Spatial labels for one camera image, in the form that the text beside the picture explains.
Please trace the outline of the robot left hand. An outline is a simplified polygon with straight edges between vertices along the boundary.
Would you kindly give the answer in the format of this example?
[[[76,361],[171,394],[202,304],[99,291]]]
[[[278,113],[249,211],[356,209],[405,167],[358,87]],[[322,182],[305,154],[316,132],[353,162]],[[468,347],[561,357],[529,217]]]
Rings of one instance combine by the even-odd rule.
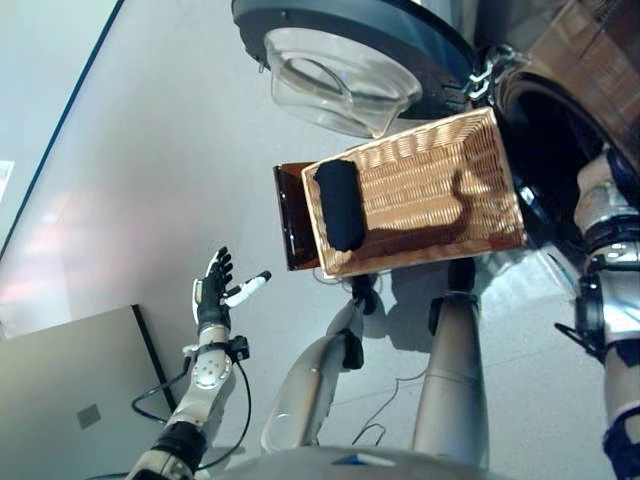
[[[249,299],[272,278],[269,271],[263,271],[230,287],[232,270],[232,255],[227,247],[222,247],[210,259],[204,276],[194,279],[192,314],[199,329],[222,326],[231,330],[230,310]]]

